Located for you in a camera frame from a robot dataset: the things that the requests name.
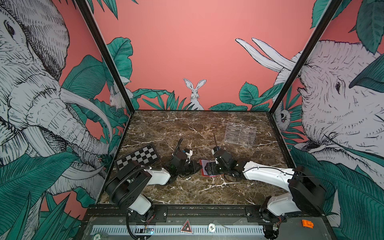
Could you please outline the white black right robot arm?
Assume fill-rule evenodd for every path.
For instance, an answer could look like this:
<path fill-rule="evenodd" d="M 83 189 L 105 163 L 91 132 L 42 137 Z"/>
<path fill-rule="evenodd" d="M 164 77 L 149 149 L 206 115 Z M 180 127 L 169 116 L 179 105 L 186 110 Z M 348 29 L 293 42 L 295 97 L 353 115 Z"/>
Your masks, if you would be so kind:
<path fill-rule="evenodd" d="M 236 179 L 263 182 L 287 191 L 283 195 L 265 199 L 259 212 L 266 222 L 275 222 L 286 214 L 298 212 L 313 217 L 323 214 L 327 190 L 307 168 L 298 166 L 283 169 L 250 160 L 237 161 L 219 147 L 214 147 L 212 154 L 213 161 L 201 163 L 207 176 L 229 175 Z"/>

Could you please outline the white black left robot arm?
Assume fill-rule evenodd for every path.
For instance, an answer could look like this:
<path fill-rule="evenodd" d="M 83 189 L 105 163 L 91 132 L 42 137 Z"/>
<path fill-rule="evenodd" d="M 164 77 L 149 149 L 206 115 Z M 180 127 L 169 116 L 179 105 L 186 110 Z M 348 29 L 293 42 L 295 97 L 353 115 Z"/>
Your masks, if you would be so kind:
<path fill-rule="evenodd" d="M 143 216 L 145 221 L 154 215 L 153 202 L 142 192 L 149 185 L 169 185 L 178 177 L 187 178 L 198 173 L 202 165 L 191 160 L 192 151 L 178 151 L 161 169 L 130 162 L 105 185 L 111 204 L 119 209 L 133 211 Z"/>

